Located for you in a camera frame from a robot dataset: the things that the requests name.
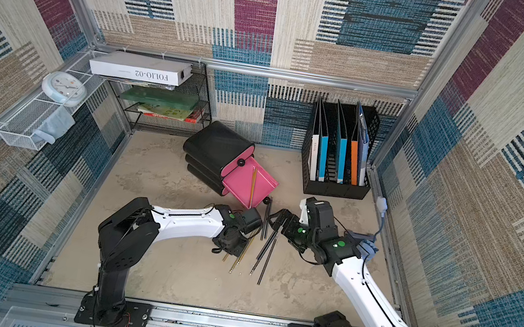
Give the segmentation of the black pencil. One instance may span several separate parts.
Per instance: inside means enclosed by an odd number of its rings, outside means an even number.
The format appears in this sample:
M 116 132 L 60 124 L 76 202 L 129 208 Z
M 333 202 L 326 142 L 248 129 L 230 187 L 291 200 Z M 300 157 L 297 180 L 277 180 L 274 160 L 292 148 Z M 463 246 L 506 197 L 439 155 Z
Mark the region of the black pencil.
M 261 228 L 261 234 L 260 234 L 260 241 L 263 241 L 264 238 L 265 238 L 265 235 L 266 235 L 266 230 L 267 230 L 267 220 L 268 220 L 268 216 L 269 216 L 269 208 L 270 208 L 270 204 L 267 204 L 266 205 L 266 211 L 264 213 L 264 218 L 263 218 L 263 223 L 262 223 L 262 228 Z
M 272 206 L 272 203 L 269 203 L 269 204 L 270 204 L 269 211 L 271 212 L 271 206 Z M 271 214 L 270 212 L 269 212 L 269 216 L 268 216 L 268 220 L 267 220 L 267 223 L 268 223 L 268 224 L 269 224 L 269 218 L 270 218 L 270 214 Z M 266 230 L 266 235 L 265 235 L 264 240 L 267 239 L 267 234 L 268 234 L 268 224 L 267 224 L 267 230 Z

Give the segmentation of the dark blue pencil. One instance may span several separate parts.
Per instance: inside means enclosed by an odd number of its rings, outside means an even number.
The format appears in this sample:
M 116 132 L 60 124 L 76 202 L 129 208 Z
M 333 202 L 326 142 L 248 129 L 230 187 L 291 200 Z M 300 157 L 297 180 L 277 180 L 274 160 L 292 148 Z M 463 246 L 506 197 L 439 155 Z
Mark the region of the dark blue pencil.
M 277 233 L 278 233 L 277 229 L 272 231 L 272 234 L 268 237 L 268 240 L 266 240 L 263 248 L 258 253 L 258 256 L 256 257 L 256 260 L 255 260 L 255 264 L 251 268 L 251 270 L 249 272 L 249 275 L 252 275 L 254 273 L 254 271 L 257 269 L 258 265 L 260 264 L 261 260 L 263 259 L 264 255 L 265 255 L 266 251 L 268 251 L 268 249 L 270 248 L 270 245 L 271 245 L 272 241 L 275 240 L 275 238 L 277 237 Z
M 265 259 L 265 263 L 263 265 L 263 269 L 261 270 L 261 273 L 260 273 L 260 276 L 258 277 L 257 279 L 257 285 L 260 286 L 262 281 L 263 281 L 263 278 L 264 278 L 264 275 L 267 271 L 267 266 L 269 265 L 270 263 L 270 260 L 272 258 L 272 255 L 273 255 L 273 250 L 275 250 L 275 245 L 277 243 L 277 238 L 278 236 L 276 235 L 274 238 L 273 238 L 273 241 L 271 241 L 270 243 L 270 249 L 268 249 L 268 254 L 267 254 L 267 257 Z

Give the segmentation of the black pink drawer unit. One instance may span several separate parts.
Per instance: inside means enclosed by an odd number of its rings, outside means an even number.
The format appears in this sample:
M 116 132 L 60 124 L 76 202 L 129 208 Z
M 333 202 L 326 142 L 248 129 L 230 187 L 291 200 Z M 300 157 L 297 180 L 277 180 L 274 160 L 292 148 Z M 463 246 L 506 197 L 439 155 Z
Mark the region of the black pink drawer unit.
M 220 196 L 231 194 L 223 186 L 220 173 L 237 155 L 252 145 L 256 147 L 253 142 L 240 136 L 228 126 L 215 121 L 184 143 L 187 169 Z M 265 205 L 272 203 L 271 196 L 272 193 L 262 203 Z

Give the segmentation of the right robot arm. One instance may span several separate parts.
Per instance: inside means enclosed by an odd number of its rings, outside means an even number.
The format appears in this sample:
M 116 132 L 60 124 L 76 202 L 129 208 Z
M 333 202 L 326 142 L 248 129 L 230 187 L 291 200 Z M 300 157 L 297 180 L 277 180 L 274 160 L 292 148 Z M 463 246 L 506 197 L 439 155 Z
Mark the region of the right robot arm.
M 334 216 L 327 201 L 310 197 L 300 203 L 301 213 L 288 209 L 270 214 L 274 234 L 282 234 L 303 255 L 310 250 L 310 264 L 322 266 L 352 303 L 365 327 L 409 327 L 375 284 L 367 264 L 378 248 L 376 236 L 355 233 Z M 353 327 L 339 311 L 321 315 L 312 327 Z

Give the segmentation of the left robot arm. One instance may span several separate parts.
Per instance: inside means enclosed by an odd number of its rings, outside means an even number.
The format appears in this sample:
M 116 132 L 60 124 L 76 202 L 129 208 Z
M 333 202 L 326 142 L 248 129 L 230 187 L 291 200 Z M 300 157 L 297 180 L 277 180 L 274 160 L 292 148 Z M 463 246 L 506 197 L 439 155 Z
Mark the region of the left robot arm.
M 92 327 L 146 327 L 151 304 L 125 298 L 128 274 L 152 244 L 164 240 L 202 237 L 214 244 L 214 254 L 239 257 L 250 236 L 261 228 L 255 209 L 237 211 L 228 205 L 199 209 L 169 209 L 137 197 L 98 226 L 97 282 L 74 317 Z

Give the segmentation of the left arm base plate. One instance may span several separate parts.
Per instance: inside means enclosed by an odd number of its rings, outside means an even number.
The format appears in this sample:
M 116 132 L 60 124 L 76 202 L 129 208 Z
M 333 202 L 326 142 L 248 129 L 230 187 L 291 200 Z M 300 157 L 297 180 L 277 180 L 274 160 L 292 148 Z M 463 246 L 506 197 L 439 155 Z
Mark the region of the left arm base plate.
M 146 327 L 152 304 L 126 300 L 106 310 L 96 306 L 96 296 L 86 294 L 74 317 L 74 323 L 97 327 Z

